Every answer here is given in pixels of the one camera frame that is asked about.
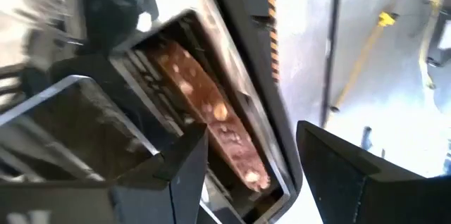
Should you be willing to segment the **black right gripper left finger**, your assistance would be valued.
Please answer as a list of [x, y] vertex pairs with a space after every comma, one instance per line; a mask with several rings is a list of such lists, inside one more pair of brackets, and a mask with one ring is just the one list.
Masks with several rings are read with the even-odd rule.
[[208, 133], [185, 134], [114, 180], [0, 184], [0, 224], [195, 224]]

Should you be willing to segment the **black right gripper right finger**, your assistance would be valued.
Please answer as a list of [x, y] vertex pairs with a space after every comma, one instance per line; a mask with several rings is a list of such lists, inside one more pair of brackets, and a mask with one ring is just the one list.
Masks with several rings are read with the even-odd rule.
[[422, 177], [305, 120], [297, 147], [323, 224], [451, 224], [451, 176]]

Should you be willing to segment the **brown bread slice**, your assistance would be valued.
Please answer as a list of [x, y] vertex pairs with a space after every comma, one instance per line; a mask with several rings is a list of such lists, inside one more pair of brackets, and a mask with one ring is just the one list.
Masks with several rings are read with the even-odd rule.
[[169, 42], [144, 53], [156, 62], [188, 112], [205, 123], [212, 145], [244, 185], [260, 192], [271, 179], [252, 138], [228, 100], [196, 59], [179, 43]]

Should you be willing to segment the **black and chrome toaster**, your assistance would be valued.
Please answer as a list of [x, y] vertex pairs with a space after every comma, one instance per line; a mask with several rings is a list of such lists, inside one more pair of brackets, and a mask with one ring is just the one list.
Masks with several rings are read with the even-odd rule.
[[[144, 54], [172, 41], [234, 108], [269, 188], [244, 185]], [[114, 180], [193, 123], [208, 133], [195, 224], [274, 224], [299, 195], [302, 167], [242, 0], [0, 0], [0, 184]]]

